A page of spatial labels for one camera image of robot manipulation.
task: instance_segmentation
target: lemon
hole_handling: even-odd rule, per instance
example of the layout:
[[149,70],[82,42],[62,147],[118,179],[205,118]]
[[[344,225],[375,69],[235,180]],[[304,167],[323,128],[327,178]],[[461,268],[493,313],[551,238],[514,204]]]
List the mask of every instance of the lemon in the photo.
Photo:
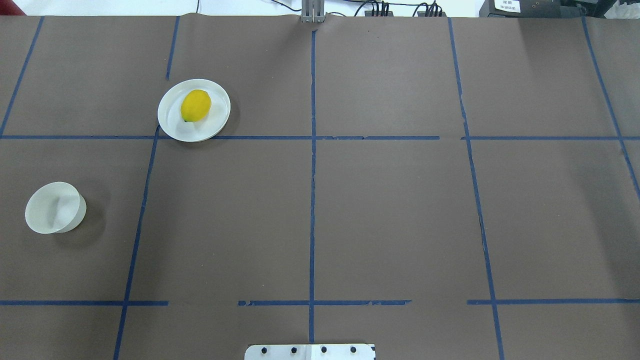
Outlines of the lemon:
[[184,121],[196,122],[207,116],[211,109],[211,98],[204,90],[193,90],[184,98],[180,114]]

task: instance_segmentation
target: label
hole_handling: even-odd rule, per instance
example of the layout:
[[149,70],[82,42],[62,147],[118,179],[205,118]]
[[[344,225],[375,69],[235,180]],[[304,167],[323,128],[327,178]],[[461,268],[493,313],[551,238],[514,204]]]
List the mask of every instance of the label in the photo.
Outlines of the label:
[[520,1],[519,0],[493,0],[496,10],[502,10],[503,12],[519,13]]

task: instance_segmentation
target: white plate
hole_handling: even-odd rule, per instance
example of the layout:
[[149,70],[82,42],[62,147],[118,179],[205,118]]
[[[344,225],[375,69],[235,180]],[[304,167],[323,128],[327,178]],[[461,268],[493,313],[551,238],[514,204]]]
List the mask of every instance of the white plate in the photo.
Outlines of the white plate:
[[[211,98],[211,110],[204,119],[186,122],[180,114],[184,98],[192,90],[204,90]],[[176,84],[160,100],[158,123],[170,137],[183,142],[201,142],[212,138],[227,123],[231,112],[231,100],[222,86],[211,80],[190,79]]]

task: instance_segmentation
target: wire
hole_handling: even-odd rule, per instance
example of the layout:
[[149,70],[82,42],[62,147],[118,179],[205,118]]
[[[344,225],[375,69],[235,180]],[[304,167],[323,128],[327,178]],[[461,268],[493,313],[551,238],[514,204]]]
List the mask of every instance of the wire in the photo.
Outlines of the wire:
[[276,3],[276,4],[280,4],[280,5],[284,6],[284,7],[286,7],[287,9],[291,10],[292,12],[301,12],[302,11],[302,9],[294,9],[291,6],[289,6],[287,4],[283,4],[278,0],[271,0],[271,2],[272,3]]
[[[364,1],[364,0],[343,0],[346,1],[348,3],[368,3],[372,0],[368,0],[368,1]],[[417,6],[418,4],[399,4],[399,3],[387,3],[389,5],[402,5],[402,6]]]
[[442,7],[436,3],[436,0],[433,0],[433,3],[428,7],[427,13],[424,16],[428,17],[441,17],[442,16]]
[[360,6],[358,6],[358,10],[356,10],[356,13],[353,14],[353,16],[358,16],[358,12],[360,11],[360,9],[362,9],[363,6],[365,6],[366,4],[369,4],[369,3],[371,3],[371,13],[373,14],[373,11],[374,11],[373,10],[374,9],[373,4],[375,3],[376,6],[378,5],[378,2],[376,0],[367,0],[367,1],[364,1],[364,2],[362,2],[362,1],[358,1],[358,2],[362,3],[362,4]]
[[413,11],[413,15],[411,15],[411,17],[414,17],[414,16],[415,16],[415,14],[417,14],[417,13],[418,13],[418,9],[420,8],[420,6],[423,6],[423,5],[424,5],[424,6],[426,6],[426,7],[427,7],[427,11],[429,11],[429,4],[427,4],[427,3],[421,3],[420,5],[418,5],[418,6],[416,6],[416,7],[415,7],[415,10]]
[[389,16],[389,3],[385,3],[384,0],[382,0],[382,6],[380,10],[381,12],[378,14],[378,16]]

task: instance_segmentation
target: blue painter's tape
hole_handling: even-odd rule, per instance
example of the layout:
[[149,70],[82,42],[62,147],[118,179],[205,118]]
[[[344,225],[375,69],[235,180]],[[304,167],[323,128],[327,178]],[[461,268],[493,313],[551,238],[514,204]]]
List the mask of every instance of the blue painter's tape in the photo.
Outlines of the blue painter's tape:
[[316,278],[316,31],[311,32],[311,209],[309,230],[309,343],[314,343]]
[[151,171],[153,170],[154,160],[156,158],[156,148],[158,144],[159,132],[160,132],[160,126],[157,126],[156,133],[154,135],[154,143],[151,146],[151,155],[149,156],[147,179],[145,180],[145,190],[142,194],[142,204],[140,206],[140,215],[138,217],[138,227],[136,229],[136,238],[133,243],[133,251],[131,253],[129,275],[127,276],[127,287],[125,289],[124,303],[122,304],[122,312],[120,313],[120,325],[118,326],[118,336],[116,338],[116,346],[113,352],[113,360],[118,360],[118,356],[120,355],[120,344],[122,342],[122,334],[124,332],[124,325],[127,318],[127,307],[129,306],[129,296],[131,295],[131,284],[133,283],[133,273],[136,268],[136,258],[138,257],[138,245],[140,244],[140,234],[142,232],[142,220],[145,216],[145,210],[147,208],[147,195],[149,193],[149,181],[151,180]]
[[238,306],[309,306],[308,300],[250,300],[239,301]]
[[220,135],[211,140],[311,140],[311,136],[278,136],[278,135]]
[[138,300],[138,301],[129,301],[128,306],[169,306],[169,302]]
[[618,119],[616,118],[616,114],[613,112],[613,106],[611,106],[609,93],[607,92],[607,87],[604,85],[604,80],[602,79],[602,74],[600,73],[600,67],[598,66],[598,60],[596,59],[596,55],[593,52],[593,46],[591,46],[591,37],[589,36],[587,20],[584,16],[582,17],[582,29],[584,30],[584,36],[585,36],[585,39],[587,40],[587,47],[589,48],[589,53],[591,54],[591,61],[593,62],[593,68],[596,71],[596,76],[598,77],[600,88],[602,89],[602,95],[604,96],[605,102],[607,103],[607,109],[609,110],[609,115],[611,116],[613,127],[616,129],[616,134],[618,135],[618,140],[620,141],[620,148],[622,149],[622,153],[625,157],[625,161],[627,162],[629,175],[631,176],[631,181],[633,182],[634,189],[636,190],[636,197],[638,198],[638,200],[640,200],[640,187],[638,186],[636,172],[634,171],[633,165],[631,165],[631,160],[629,159],[629,153],[627,152],[627,146],[625,146],[624,139],[622,138],[622,133],[620,132],[620,126],[618,125]]
[[14,140],[153,140],[144,135],[4,135],[3,139]]
[[[123,306],[122,300],[0,300],[0,306]],[[131,301],[129,306],[169,306],[168,301]]]
[[318,140],[439,140],[439,136],[318,136]]
[[498,306],[495,303],[495,288],[493,286],[493,275],[491,270],[491,261],[489,258],[489,247],[487,246],[486,231],[484,229],[484,216],[482,212],[482,205],[480,203],[480,193],[478,190],[478,183],[477,183],[477,177],[476,177],[476,166],[474,165],[474,159],[472,155],[471,140],[469,140],[471,135],[469,133],[469,125],[467,122],[467,112],[465,111],[465,105],[462,101],[462,81],[460,79],[460,68],[458,66],[458,54],[456,52],[456,41],[453,34],[453,23],[451,22],[450,17],[447,18],[447,21],[449,22],[451,52],[453,55],[453,65],[456,71],[456,81],[458,83],[458,97],[460,98],[460,111],[462,113],[462,119],[464,120],[464,126],[465,126],[465,138],[467,143],[467,152],[469,156],[469,167],[471,168],[471,180],[474,185],[474,195],[476,197],[476,208],[478,213],[478,220],[480,222],[480,233],[482,236],[482,245],[483,245],[483,252],[484,252],[484,266],[486,268],[486,278],[489,283],[489,295],[491,296],[491,300],[493,302],[492,311],[493,311],[493,326],[495,327],[495,338],[498,343],[498,355],[500,357],[500,360],[504,360],[504,347],[502,346],[502,332],[500,330]]
[[175,25],[173,25],[173,40],[171,41],[171,51],[169,52],[169,60],[166,64],[166,79],[169,80],[171,74],[171,64],[173,62],[173,52],[175,50],[175,41],[178,39],[178,25],[180,24],[180,17],[175,17]]
[[404,306],[411,300],[316,300],[317,306]]
[[0,306],[122,306],[122,301],[0,300]]
[[[411,300],[315,300],[314,306],[404,306]],[[238,306],[308,306],[308,300],[250,300]]]
[[33,34],[33,39],[31,40],[31,46],[29,47],[29,51],[27,52],[27,56],[24,59],[24,63],[22,64],[22,70],[20,70],[20,75],[18,76],[18,81],[15,82],[15,87],[13,88],[13,94],[11,95],[11,99],[9,100],[9,105],[6,108],[6,112],[4,113],[4,118],[2,120],[2,125],[0,125],[0,138],[4,134],[4,129],[6,127],[6,123],[9,121],[9,115],[11,114],[11,109],[13,108],[13,102],[15,101],[15,97],[18,95],[18,90],[20,89],[20,84],[22,83],[22,78],[24,77],[25,71],[27,71],[27,65],[29,65],[29,60],[31,59],[31,54],[33,54],[33,49],[36,47],[36,41],[38,41],[38,35],[40,34],[40,30],[42,29],[42,23],[44,21],[44,16],[40,17],[40,21],[38,21],[38,27],[36,28],[36,32]]
[[[554,304],[640,304],[640,299],[502,299],[498,305],[554,305]],[[491,305],[491,300],[467,300],[467,305]]]
[[575,141],[608,141],[617,140],[615,136],[470,136],[469,140],[575,140]]

